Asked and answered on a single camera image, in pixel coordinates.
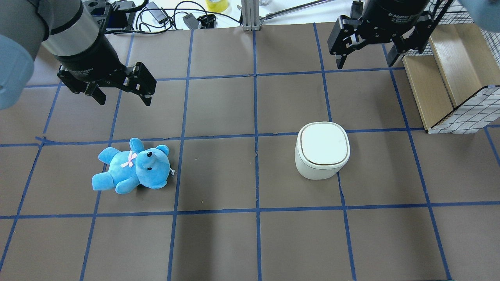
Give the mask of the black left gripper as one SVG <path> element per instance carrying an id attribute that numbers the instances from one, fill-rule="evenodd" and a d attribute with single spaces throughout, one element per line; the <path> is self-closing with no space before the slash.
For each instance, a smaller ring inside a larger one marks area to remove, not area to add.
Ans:
<path id="1" fill-rule="evenodd" d="M 105 105 L 107 96 L 95 82 L 103 87 L 118 88 L 137 95 L 146 106 L 152 103 L 157 81 L 142 62 L 126 67 L 104 34 L 82 53 L 55 56 L 61 63 L 57 73 L 62 83 L 74 94 L 91 96 L 98 104 Z"/>

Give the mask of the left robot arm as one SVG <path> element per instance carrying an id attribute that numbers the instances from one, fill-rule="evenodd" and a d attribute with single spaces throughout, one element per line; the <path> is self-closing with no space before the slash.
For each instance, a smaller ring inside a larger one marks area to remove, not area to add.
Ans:
<path id="1" fill-rule="evenodd" d="M 129 32 L 129 14 L 145 8 L 131 2 L 107 0 L 2 0 L 0 13 L 1 109 L 12 107 L 34 73 L 40 47 L 60 67 L 58 78 L 73 93 L 91 96 L 100 105 L 102 87 L 131 92 L 147 106 L 157 81 L 138 62 L 120 62 L 107 34 Z"/>

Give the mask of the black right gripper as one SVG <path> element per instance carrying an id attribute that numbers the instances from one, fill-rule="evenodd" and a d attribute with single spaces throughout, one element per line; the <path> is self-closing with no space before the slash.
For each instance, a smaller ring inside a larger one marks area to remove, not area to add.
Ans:
<path id="1" fill-rule="evenodd" d="M 349 54 L 373 43 L 376 36 L 381 41 L 395 37 L 386 56 L 388 66 L 409 50 L 422 53 L 433 31 L 432 15 L 425 10 L 428 4 L 428 0 L 354 0 L 351 18 L 339 16 L 327 39 L 337 69 L 343 68 Z M 413 27 L 408 38 L 401 36 Z"/>

